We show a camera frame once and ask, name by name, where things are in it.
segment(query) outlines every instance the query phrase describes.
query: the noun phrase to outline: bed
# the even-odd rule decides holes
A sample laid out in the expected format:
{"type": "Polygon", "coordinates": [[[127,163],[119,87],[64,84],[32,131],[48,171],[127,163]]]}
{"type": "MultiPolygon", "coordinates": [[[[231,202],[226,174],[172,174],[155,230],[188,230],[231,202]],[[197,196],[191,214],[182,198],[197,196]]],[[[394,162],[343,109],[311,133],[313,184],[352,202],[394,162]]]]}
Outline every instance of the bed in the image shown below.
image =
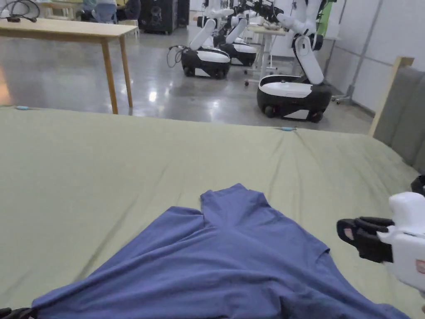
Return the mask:
{"type": "Polygon", "coordinates": [[[418,175],[377,139],[13,108],[0,132],[0,308],[84,278],[170,206],[242,183],[325,242],[363,295],[423,316],[416,290],[336,233],[340,218],[391,217],[388,197],[418,175]]]}

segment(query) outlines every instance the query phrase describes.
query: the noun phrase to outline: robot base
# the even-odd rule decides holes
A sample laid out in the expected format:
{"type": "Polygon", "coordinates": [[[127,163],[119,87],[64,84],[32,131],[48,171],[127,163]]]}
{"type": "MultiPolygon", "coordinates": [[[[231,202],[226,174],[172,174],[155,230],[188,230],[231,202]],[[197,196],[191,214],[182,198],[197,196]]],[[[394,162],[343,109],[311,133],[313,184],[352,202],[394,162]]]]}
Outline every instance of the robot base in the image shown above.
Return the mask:
{"type": "Polygon", "coordinates": [[[318,123],[332,98],[328,84],[312,85],[307,79],[290,75],[269,75],[261,79],[257,102],[267,117],[285,117],[308,110],[307,120],[318,123]]]}
{"type": "Polygon", "coordinates": [[[181,65],[187,77],[202,75],[223,79],[229,72],[230,57],[218,49],[187,49],[181,53],[181,65]]]}
{"type": "Polygon", "coordinates": [[[257,49],[246,43],[223,43],[219,45],[219,48],[243,66],[252,66],[257,55],[257,49]]]}

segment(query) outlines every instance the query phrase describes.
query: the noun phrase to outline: white panel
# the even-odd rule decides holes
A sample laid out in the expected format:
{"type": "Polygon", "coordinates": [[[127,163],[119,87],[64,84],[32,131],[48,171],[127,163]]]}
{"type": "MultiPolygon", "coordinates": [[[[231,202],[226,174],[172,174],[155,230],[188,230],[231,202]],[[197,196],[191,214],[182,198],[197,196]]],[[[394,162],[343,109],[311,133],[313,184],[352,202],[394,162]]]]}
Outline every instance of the white panel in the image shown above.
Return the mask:
{"type": "Polygon", "coordinates": [[[359,59],[354,54],[335,48],[326,76],[328,82],[339,91],[346,93],[353,81],[359,59]]]}
{"type": "Polygon", "coordinates": [[[392,67],[365,59],[360,68],[353,100],[376,111],[391,77],[392,67]]]}
{"type": "Polygon", "coordinates": [[[385,0],[366,56],[390,64],[400,55],[414,57],[425,71],[424,15],[424,0],[385,0]]]}
{"type": "Polygon", "coordinates": [[[331,14],[329,15],[329,20],[335,20],[339,23],[341,13],[344,8],[344,2],[346,0],[337,0],[335,3],[332,4],[331,14]]]}
{"type": "Polygon", "coordinates": [[[362,53],[378,2],[379,0],[347,0],[340,28],[342,40],[337,43],[339,47],[357,54],[362,53]]]}

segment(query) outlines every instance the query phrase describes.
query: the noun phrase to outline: wooden frame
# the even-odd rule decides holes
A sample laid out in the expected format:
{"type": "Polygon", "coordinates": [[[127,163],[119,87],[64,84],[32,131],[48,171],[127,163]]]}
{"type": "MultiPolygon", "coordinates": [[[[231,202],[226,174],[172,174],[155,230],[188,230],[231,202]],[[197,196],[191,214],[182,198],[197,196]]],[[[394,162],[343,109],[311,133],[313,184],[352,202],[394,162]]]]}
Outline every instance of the wooden frame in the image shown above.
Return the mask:
{"type": "Polygon", "coordinates": [[[397,75],[398,70],[400,68],[405,67],[405,66],[412,66],[414,60],[415,60],[415,58],[413,58],[413,57],[397,57],[397,59],[395,60],[395,62],[393,64],[393,70],[391,72],[390,80],[389,80],[389,83],[388,83],[388,88],[387,88],[387,90],[385,91],[385,94],[382,97],[382,101],[380,103],[378,111],[376,112],[375,117],[373,119],[372,126],[369,130],[369,136],[373,136],[375,134],[376,127],[377,127],[378,122],[381,118],[382,111],[385,108],[385,105],[387,103],[388,95],[390,94],[390,91],[391,91],[391,88],[393,86],[393,83],[394,83],[394,80],[395,80],[395,77],[397,75]]]}

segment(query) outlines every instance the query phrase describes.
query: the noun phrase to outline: gray floor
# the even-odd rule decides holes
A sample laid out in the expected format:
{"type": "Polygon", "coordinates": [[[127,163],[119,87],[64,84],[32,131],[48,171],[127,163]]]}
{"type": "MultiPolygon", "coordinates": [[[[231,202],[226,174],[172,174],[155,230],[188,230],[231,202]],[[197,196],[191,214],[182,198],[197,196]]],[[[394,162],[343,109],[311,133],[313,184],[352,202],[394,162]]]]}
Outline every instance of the gray floor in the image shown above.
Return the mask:
{"type": "MultiPolygon", "coordinates": [[[[297,126],[366,133],[372,118],[359,107],[331,104],[313,124],[268,119],[256,102],[256,87],[244,86],[243,69],[232,67],[225,80],[187,78],[181,66],[169,68],[168,47],[187,44],[199,29],[190,26],[170,36],[127,38],[133,92],[129,110],[118,42],[111,44],[120,114],[246,125],[297,126]]],[[[0,104],[111,112],[99,45],[0,38],[0,104]]]]}

